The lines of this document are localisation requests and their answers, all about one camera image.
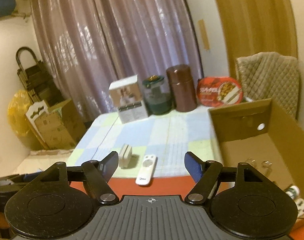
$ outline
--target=white remote control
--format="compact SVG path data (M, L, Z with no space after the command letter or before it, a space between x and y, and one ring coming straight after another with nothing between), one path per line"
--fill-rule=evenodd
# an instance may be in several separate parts
M143 157L142 166L136 177L135 183L140 186L147 186L151 181L152 174L156 163L155 155L145 155Z

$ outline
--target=yellow plastic bag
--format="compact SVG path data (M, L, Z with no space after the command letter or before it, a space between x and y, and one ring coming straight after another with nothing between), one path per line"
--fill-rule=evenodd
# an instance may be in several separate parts
M8 106L8 121L12 130L19 138L19 140L27 148L31 150L41 150L41 144L37 140L29 127L29 121L25 116L29 107L33 104L28 92L25 90L19 90L15 93L14 97Z

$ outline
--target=brown curtain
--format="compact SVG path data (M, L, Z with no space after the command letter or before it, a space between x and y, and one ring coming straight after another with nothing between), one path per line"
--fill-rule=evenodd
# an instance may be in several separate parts
M41 54L84 120L114 111L111 82L177 64L202 77L184 0L31 0Z

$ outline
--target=brown cylindrical canister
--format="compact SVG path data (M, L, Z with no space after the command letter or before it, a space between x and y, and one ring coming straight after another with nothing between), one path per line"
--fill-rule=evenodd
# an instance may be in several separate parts
M168 82L179 112L189 112L197 107L194 81L188 65L176 65L166 70Z

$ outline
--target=cardboard box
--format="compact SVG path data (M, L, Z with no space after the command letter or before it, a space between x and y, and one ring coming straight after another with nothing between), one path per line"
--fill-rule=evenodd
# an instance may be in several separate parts
M71 99L56 104L35 120L36 127L50 149L76 147L86 132L84 123Z
M138 75L112 82L109 87L110 97L117 107L122 123L127 123L148 117Z
M264 174L263 161L272 163L271 181L282 189L299 187L304 199L304 131L272 99L210 109L211 145L216 160L236 167L248 158ZM297 228L304 217L296 221Z

